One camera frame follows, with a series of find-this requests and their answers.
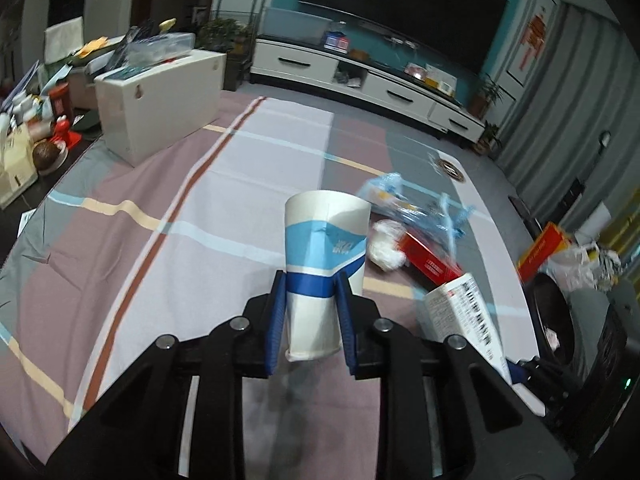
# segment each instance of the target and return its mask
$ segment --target white cardboard box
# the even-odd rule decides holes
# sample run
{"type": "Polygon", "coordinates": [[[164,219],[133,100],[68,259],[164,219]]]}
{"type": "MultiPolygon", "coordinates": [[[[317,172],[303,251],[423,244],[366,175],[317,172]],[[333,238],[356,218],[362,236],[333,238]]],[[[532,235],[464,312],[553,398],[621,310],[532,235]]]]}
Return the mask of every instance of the white cardboard box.
{"type": "Polygon", "coordinates": [[[511,384],[498,331],[471,274],[466,273],[432,290],[424,297],[424,305],[426,313],[420,315],[418,310],[418,316],[422,318],[419,319],[420,325],[427,335],[440,342],[452,334],[463,335],[511,384]]]}
{"type": "Polygon", "coordinates": [[[114,77],[135,71],[98,76],[95,91],[107,147],[136,166],[215,120],[225,61],[225,54],[192,50],[126,79],[114,77]]]}

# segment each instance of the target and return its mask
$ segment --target white and blue paper cup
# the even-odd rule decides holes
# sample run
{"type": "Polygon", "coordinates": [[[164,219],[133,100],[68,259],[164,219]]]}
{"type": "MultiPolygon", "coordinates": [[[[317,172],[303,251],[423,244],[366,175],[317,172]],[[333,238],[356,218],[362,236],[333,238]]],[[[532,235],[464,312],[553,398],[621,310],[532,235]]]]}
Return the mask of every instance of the white and blue paper cup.
{"type": "Polygon", "coordinates": [[[362,294],[370,204],[338,191],[297,194],[285,205],[287,359],[303,361],[340,349],[334,276],[344,271],[362,294]]]}

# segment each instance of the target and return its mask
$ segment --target teal wall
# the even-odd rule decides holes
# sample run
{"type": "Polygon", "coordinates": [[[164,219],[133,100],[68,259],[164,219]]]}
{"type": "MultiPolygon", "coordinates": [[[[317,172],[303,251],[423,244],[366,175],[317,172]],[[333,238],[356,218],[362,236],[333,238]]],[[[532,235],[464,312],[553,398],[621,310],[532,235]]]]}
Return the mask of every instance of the teal wall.
{"type": "MultiPolygon", "coordinates": [[[[498,53],[506,40],[507,33],[511,27],[511,23],[513,22],[519,1],[520,0],[507,0],[507,6],[494,37],[494,42],[492,43],[491,49],[489,49],[489,53],[484,60],[482,72],[489,72],[492,69],[498,53]]],[[[300,4],[298,0],[272,0],[271,7],[308,12],[309,14],[316,14],[334,20],[340,19],[340,14],[336,12],[300,4]]],[[[456,98],[462,102],[463,105],[468,104],[471,99],[471,94],[474,90],[477,77],[465,68],[451,63],[447,59],[439,56],[437,53],[422,52],[417,59],[414,59],[414,53],[412,50],[406,47],[397,47],[394,49],[388,41],[383,40],[373,32],[369,32],[358,27],[348,27],[345,32],[351,40],[351,46],[365,50],[373,59],[396,68],[401,68],[410,61],[416,62],[420,65],[429,63],[439,66],[441,69],[458,78],[456,98]]]]}

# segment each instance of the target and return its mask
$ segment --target white tv cabinet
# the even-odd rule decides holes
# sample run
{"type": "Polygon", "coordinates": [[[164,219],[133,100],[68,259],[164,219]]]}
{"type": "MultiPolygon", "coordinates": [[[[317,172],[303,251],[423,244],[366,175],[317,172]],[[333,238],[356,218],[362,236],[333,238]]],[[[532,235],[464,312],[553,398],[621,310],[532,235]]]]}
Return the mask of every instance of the white tv cabinet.
{"type": "Polygon", "coordinates": [[[484,124],[463,107],[429,89],[347,56],[321,47],[258,38],[251,79],[255,75],[295,81],[369,102],[440,130],[453,132],[472,142],[479,139],[484,124]],[[350,88],[334,81],[338,63],[362,69],[362,86],[350,88]]]}

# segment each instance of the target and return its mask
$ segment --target curtain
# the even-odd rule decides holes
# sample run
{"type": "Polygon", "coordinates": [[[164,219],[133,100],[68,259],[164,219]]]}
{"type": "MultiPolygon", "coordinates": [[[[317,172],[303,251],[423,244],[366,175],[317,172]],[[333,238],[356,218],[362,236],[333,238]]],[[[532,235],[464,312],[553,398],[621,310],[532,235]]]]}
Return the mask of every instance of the curtain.
{"type": "Polygon", "coordinates": [[[562,225],[573,231],[601,201],[615,216],[640,182],[640,62],[617,24],[567,4],[560,13],[495,160],[543,224],[580,178],[586,190],[562,225]]]}

